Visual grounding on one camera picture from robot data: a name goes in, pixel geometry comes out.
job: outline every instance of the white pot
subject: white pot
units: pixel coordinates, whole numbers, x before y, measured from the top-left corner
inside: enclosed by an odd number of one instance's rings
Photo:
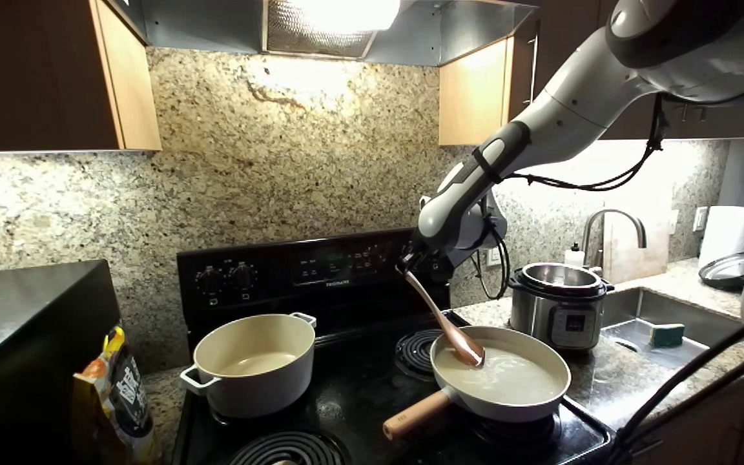
[[[312,361],[315,319],[264,312],[207,334],[182,381],[204,396],[218,415],[253,418],[295,403],[312,381]]]

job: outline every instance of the paper towel roll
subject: paper towel roll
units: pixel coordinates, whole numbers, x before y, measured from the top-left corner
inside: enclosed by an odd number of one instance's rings
[[[733,254],[744,254],[744,208],[710,208],[698,268]]]

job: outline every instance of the microwave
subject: microwave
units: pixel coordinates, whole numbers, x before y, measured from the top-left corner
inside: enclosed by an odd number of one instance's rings
[[[72,372],[117,322],[107,260],[0,271],[0,462],[72,462]]]

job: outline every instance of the white pan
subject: white pan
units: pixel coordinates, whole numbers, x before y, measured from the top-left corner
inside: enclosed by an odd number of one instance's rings
[[[506,423],[556,414],[570,386],[570,369],[556,350],[511,329],[464,326],[463,332],[484,344],[485,365],[481,369],[463,365],[440,337],[430,347],[430,361],[443,391],[391,415],[382,423],[388,439],[421,426],[453,400],[475,415]]]

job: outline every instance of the black stove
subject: black stove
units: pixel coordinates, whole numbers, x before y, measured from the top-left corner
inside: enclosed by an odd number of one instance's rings
[[[430,311],[395,275],[409,229],[306,244],[191,250],[179,255],[183,316],[193,347],[219,322],[253,312],[317,319],[315,372],[289,409],[249,422],[215,418],[185,392],[174,462],[236,465],[453,465],[592,462],[609,428],[568,399],[534,423],[485,422],[449,405],[404,439],[382,422],[436,391],[426,359],[440,337]],[[435,299],[449,293],[421,277]]]

